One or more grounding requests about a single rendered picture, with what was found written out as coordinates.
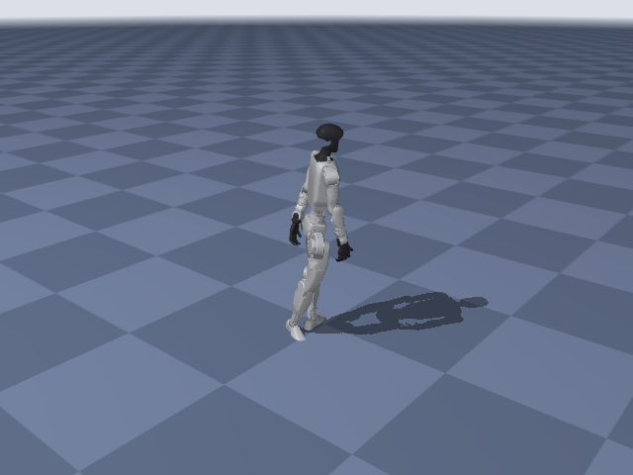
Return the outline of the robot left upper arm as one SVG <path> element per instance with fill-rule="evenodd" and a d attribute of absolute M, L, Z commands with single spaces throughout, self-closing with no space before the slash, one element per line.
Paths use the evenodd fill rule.
<path fill-rule="evenodd" d="M 312 157 L 312 155 L 313 155 L 314 153 L 316 153 L 316 152 L 319 152 L 319 150 L 313 150 L 313 151 L 312 151 L 312 153 L 311 153 L 311 157 Z M 311 157 L 310 157 L 310 160 L 311 160 Z M 309 166 L 309 168 L 310 168 L 310 166 Z M 308 192 L 309 168 L 308 168 L 308 171 L 307 171 L 306 182 L 305 182 L 305 184 L 304 184 L 304 190 L 305 190 L 306 192 Z"/>

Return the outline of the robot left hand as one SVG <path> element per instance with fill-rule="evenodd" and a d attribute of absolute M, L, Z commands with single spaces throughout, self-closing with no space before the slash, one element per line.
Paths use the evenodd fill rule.
<path fill-rule="evenodd" d="M 299 214 L 298 213 L 294 213 L 293 219 L 292 219 L 293 223 L 292 223 L 291 228 L 290 228 L 290 236 L 289 236 L 289 240 L 290 240 L 291 244 L 297 245 L 297 246 L 299 246 L 299 244 L 300 244 L 298 242 L 298 240 L 297 240 L 297 234 L 298 234 L 298 236 L 300 238 L 302 237 L 300 232 L 299 232 L 299 223 L 301 223 L 302 221 L 301 220 L 298 221 L 298 218 L 299 218 Z"/>

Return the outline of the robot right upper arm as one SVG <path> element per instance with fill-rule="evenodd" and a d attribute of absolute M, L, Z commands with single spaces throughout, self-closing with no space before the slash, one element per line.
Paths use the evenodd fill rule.
<path fill-rule="evenodd" d="M 338 200 L 339 174 L 333 167 L 325 167 L 322 180 L 325 185 L 327 210 L 332 215 L 333 209 L 340 206 L 336 203 Z"/>

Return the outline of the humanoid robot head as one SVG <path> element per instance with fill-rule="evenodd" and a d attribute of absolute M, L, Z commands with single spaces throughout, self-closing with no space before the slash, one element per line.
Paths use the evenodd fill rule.
<path fill-rule="evenodd" d="M 343 137 L 343 130 L 334 124 L 323 124 L 317 128 L 316 135 L 327 142 L 331 141 L 330 145 L 323 146 L 321 151 L 314 155 L 317 162 L 327 161 L 327 157 L 330 156 L 332 152 L 337 152 L 338 141 Z M 332 158 L 330 158 L 330 160 L 333 161 Z"/>

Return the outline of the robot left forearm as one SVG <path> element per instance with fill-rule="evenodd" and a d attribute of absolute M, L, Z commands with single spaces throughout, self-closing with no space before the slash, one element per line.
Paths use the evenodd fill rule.
<path fill-rule="evenodd" d="M 301 192 L 300 192 L 299 196 L 300 196 L 300 198 L 299 198 L 298 203 L 296 205 L 296 210 L 292 214 L 292 218 L 293 218 L 294 213 L 298 213 L 299 214 L 298 221 L 301 220 L 304 217 L 304 212 L 305 212 L 305 210 L 307 208 L 307 205 L 308 205 L 308 192 L 306 192 L 304 190 L 304 185 L 303 185 L 303 187 L 301 189 Z"/>

